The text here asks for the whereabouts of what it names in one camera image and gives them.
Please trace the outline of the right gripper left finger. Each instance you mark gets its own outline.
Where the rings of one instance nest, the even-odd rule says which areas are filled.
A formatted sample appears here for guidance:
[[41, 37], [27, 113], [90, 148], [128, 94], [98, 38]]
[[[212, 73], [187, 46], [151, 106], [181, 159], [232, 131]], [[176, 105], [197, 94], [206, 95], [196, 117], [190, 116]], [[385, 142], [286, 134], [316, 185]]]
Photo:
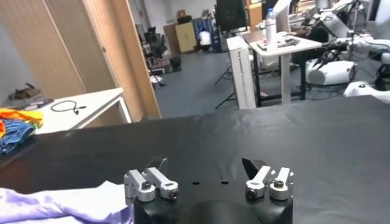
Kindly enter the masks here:
[[166, 200], [176, 201], [179, 197], [179, 184], [166, 177], [162, 169], [167, 158], [153, 157], [149, 166], [142, 172], [133, 169], [124, 174], [124, 193], [126, 202], [137, 199], [140, 202], [151, 202], [156, 194]]

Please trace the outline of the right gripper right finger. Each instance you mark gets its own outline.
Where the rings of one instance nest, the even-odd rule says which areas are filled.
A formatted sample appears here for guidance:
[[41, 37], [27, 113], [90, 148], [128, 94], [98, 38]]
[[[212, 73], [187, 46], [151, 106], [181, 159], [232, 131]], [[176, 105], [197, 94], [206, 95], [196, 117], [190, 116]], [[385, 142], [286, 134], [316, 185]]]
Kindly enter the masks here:
[[264, 161], [249, 158], [242, 158], [242, 164], [248, 176], [245, 185], [248, 200], [264, 197], [266, 190], [273, 200], [285, 201], [293, 196], [294, 173], [290, 168], [282, 167], [276, 172]]

